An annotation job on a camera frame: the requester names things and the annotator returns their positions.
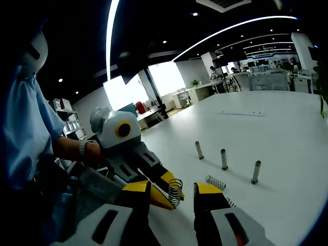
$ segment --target bright window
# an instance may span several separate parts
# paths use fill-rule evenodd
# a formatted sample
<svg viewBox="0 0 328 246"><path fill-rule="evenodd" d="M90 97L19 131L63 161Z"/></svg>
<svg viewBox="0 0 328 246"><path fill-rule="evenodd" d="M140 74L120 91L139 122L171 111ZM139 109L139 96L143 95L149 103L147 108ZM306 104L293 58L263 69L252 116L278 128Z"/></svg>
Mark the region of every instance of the bright window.
<svg viewBox="0 0 328 246"><path fill-rule="evenodd" d="M227 73L227 69L226 69L226 66L224 66L224 67L221 67L222 68L222 72L223 73Z"/></svg>
<svg viewBox="0 0 328 246"><path fill-rule="evenodd" d="M182 76L174 62L160 63L149 66L155 85L160 96L185 88Z"/></svg>
<svg viewBox="0 0 328 246"><path fill-rule="evenodd" d="M227 67L228 67L228 73L233 74L233 72L231 71L231 68L235 67L234 63L228 63Z"/></svg>
<svg viewBox="0 0 328 246"><path fill-rule="evenodd" d="M112 109L117 111L130 103L148 100L144 87L139 83L139 75L135 75L130 82L125 85L121 76L104 83L104 89Z"/></svg>

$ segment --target metal spring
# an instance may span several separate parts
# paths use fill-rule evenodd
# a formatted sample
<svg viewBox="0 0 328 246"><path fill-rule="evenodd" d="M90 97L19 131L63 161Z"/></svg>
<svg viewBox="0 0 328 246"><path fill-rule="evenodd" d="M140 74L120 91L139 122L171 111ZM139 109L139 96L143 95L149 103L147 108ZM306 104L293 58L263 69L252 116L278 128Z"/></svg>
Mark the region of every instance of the metal spring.
<svg viewBox="0 0 328 246"><path fill-rule="evenodd" d="M169 201L177 207L180 204L180 198L182 193L182 181L177 178L173 178L169 182Z"/></svg>
<svg viewBox="0 0 328 246"><path fill-rule="evenodd" d="M227 197L226 200L229 203L230 207L232 207L232 208L236 207L236 204L233 201L231 201L230 198Z"/></svg>
<svg viewBox="0 0 328 246"><path fill-rule="evenodd" d="M220 180L218 180L218 179L216 179L216 178L213 178L212 176L207 176L206 177L206 182L207 183L210 183L211 185L214 185L214 186L216 186L217 188L219 188L219 189L221 189L222 191L226 188L226 184L225 183L223 183L222 181L220 181Z"/></svg>

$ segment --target red object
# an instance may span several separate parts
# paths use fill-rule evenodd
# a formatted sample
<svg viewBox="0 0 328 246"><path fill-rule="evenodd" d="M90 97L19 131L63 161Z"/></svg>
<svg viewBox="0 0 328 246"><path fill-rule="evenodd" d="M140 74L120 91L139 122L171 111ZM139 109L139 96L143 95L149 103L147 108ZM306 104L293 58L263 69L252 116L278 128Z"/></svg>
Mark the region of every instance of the red object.
<svg viewBox="0 0 328 246"><path fill-rule="evenodd" d="M143 114L143 113L146 112L146 110L145 110L145 108L144 108L144 105L143 105L140 101L138 101L138 102L136 103L136 105L137 105L137 109L138 109L138 111L139 111L139 114Z"/></svg>

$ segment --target hand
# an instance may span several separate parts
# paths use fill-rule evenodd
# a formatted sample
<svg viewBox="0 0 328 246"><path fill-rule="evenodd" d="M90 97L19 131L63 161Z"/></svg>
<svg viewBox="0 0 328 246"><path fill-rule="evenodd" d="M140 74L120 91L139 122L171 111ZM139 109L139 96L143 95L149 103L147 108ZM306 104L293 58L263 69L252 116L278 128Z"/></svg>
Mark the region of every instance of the hand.
<svg viewBox="0 0 328 246"><path fill-rule="evenodd" d="M100 145L93 142L88 142L85 148L87 163L100 163L105 165L105 157L101 153Z"/></svg>

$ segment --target black ceiling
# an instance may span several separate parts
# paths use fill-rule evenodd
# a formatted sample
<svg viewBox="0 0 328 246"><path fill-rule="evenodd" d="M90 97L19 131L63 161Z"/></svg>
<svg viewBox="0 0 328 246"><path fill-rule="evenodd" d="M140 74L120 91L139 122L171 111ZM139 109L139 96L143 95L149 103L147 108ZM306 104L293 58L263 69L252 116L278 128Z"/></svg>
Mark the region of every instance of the black ceiling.
<svg viewBox="0 0 328 246"><path fill-rule="evenodd" d="M66 98L73 103L107 81L106 74L98 78L93 78L93 75L106 68L106 30L110 2L61 2L44 24L43 33L48 42L49 55L37 80L47 99ZM272 0L252 0L250 4L220 13L195 0L120 0L111 49L111 64L117 64L118 69L112 75L124 73L119 60L122 52L131 54L130 62L138 68L167 62L223 28L270 15L289 15L300 19L261 20L228 30L190 50L176 62L264 35L273 36L250 40L252 44L250 41L241 42L233 45L232 49L230 46L221 51L223 54L244 54L243 48L250 45L290 42L290 34L296 29L308 34L315 44L322 46L323 42L318 35L320 27L313 26L315 21L321 20L318 12L314 11L320 6L314 5L313 1L310 6L303 6L299 1L282 3L282 9L279 10ZM278 49L288 48L289 45L275 46ZM259 48L250 48L248 51L258 51ZM167 51L177 51L177 54L148 58L150 54Z"/></svg>

